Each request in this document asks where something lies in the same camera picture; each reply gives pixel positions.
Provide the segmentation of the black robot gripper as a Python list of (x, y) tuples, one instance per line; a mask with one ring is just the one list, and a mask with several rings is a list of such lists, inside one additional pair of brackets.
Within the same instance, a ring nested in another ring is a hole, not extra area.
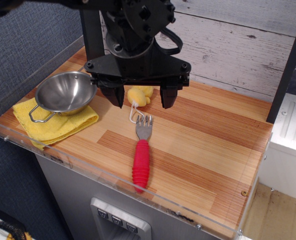
[(191, 65), (164, 54), (156, 41), (141, 46), (138, 51), (127, 51), (115, 39), (106, 38), (110, 54), (86, 62), (84, 68), (102, 94), (116, 107), (122, 108), (124, 85), (160, 86), (164, 109), (171, 108), (178, 89), (189, 85)]

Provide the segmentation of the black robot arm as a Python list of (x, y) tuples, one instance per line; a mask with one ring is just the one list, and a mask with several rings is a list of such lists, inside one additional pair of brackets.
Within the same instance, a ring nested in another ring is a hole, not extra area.
[(0, 77), (62, 63), (85, 46), (85, 71), (122, 107), (125, 86), (158, 86), (163, 108), (189, 84), (191, 65), (176, 58), (182, 41), (169, 0), (0, 0)]

